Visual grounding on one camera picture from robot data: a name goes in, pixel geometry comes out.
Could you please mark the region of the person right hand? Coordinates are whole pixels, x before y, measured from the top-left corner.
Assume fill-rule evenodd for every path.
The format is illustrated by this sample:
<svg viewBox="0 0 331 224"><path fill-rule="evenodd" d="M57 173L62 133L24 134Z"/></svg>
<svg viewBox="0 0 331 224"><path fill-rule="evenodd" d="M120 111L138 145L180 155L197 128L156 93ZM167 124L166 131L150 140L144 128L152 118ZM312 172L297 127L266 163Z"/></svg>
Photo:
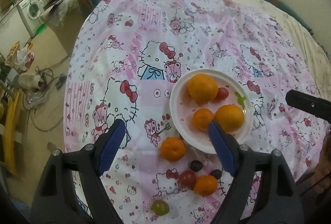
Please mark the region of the person right hand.
<svg viewBox="0 0 331 224"><path fill-rule="evenodd" d="M311 183L314 186L314 190L317 193L322 193L324 190L330 187L330 132L325 136L323 140L323 146L319 156L319 162L315 167L315 173L311 179Z"/></svg>

